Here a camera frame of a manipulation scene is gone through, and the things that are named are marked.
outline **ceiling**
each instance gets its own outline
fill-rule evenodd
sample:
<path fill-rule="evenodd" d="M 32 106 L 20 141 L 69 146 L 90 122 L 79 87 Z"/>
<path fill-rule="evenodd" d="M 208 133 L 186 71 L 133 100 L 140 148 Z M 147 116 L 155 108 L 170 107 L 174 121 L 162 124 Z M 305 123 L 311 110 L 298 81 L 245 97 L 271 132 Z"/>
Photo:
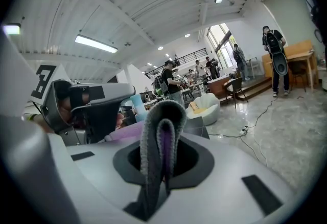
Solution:
<path fill-rule="evenodd" d="M 82 82 L 110 79 L 126 64 L 144 66 L 186 33 L 242 17 L 253 0 L 16 0 L 5 23 L 30 66 L 59 62 Z M 75 43 L 81 34 L 118 48 L 115 54 Z"/>

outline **black pants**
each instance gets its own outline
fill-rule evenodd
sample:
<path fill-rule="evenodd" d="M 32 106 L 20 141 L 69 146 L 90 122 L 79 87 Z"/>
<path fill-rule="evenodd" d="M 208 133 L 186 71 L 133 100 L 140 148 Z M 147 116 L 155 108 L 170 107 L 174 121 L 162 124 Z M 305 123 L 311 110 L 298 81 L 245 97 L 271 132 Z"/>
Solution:
<path fill-rule="evenodd" d="M 212 79 L 216 79 L 217 78 L 215 68 L 210 68 L 210 73 L 211 73 Z"/>
<path fill-rule="evenodd" d="M 274 71 L 274 79 L 272 83 L 272 90 L 274 92 L 278 92 L 279 74 L 276 72 L 275 69 L 273 69 L 273 71 Z M 287 71 L 286 75 L 284 75 L 284 90 L 288 91 L 289 87 L 290 87 L 290 77 L 288 76 L 288 71 Z"/>

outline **white armchair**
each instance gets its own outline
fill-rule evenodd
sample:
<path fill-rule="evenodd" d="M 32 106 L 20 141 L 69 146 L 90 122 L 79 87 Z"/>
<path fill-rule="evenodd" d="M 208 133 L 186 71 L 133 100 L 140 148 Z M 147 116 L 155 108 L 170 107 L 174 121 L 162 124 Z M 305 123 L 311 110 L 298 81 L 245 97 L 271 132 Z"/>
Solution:
<path fill-rule="evenodd" d="M 205 125 L 210 125 L 218 119 L 218 114 L 220 110 L 219 99 L 212 93 L 203 94 L 194 100 L 200 109 L 205 109 L 203 112 L 195 114 L 192 107 L 186 109 L 186 115 L 189 119 L 202 117 L 203 123 Z"/>

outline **jeans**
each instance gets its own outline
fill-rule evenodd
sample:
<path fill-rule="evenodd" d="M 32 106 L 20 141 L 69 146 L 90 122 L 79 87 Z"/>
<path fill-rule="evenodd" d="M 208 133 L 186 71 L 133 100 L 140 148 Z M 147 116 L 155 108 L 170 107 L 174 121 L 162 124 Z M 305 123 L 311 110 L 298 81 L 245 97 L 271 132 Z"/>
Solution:
<path fill-rule="evenodd" d="M 275 71 L 275 69 L 273 69 L 273 71 L 274 71 L 274 78 L 272 82 L 272 90 L 278 93 L 279 74 Z M 284 75 L 284 90 L 288 91 L 289 88 L 290 88 L 290 77 L 288 76 L 288 71 L 287 71 L 286 75 Z"/>
<path fill-rule="evenodd" d="M 242 80 L 245 81 L 245 78 L 249 76 L 249 73 L 247 71 L 247 64 L 245 61 L 237 62 L 237 68 L 241 72 Z"/>
<path fill-rule="evenodd" d="M 179 104 L 182 105 L 182 107 L 185 108 L 182 91 L 178 91 L 178 92 L 175 92 L 173 94 L 167 94 L 167 95 L 168 95 L 169 99 L 178 102 Z"/>

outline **purple fabric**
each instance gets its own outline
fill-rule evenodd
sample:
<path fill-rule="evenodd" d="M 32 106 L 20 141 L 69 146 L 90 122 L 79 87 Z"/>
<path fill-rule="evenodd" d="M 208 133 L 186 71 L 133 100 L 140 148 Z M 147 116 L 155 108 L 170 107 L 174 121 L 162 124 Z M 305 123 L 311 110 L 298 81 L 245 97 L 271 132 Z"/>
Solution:
<path fill-rule="evenodd" d="M 171 131 L 168 125 L 164 125 L 160 132 L 160 138 L 162 140 L 162 161 L 163 161 L 163 173 L 165 176 L 169 175 L 170 171 L 170 153 L 171 153 Z"/>
<path fill-rule="evenodd" d="M 124 128 L 113 131 L 109 134 L 109 140 L 120 140 L 129 137 L 141 138 L 144 121 L 137 122 Z"/>

